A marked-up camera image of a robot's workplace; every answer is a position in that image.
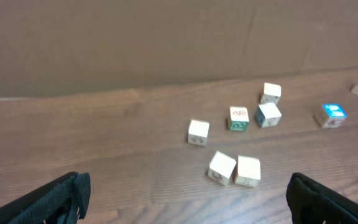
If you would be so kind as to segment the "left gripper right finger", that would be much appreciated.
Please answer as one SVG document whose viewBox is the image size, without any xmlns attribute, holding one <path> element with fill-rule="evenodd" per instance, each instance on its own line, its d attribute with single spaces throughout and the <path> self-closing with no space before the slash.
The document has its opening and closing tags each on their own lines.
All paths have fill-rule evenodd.
<svg viewBox="0 0 358 224">
<path fill-rule="evenodd" d="M 286 199 L 294 224 L 358 224 L 358 203 L 302 173 L 292 174 Z"/>
</svg>

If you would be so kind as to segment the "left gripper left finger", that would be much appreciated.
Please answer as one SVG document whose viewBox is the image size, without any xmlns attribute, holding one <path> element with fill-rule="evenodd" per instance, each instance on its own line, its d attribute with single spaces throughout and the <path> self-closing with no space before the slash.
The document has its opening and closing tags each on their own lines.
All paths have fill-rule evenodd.
<svg viewBox="0 0 358 224">
<path fill-rule="evenodd" d="M 90 195 L 90 174 L 69 172 L 0 207 L 0 223 L 76 223 Z"/>
</svg>

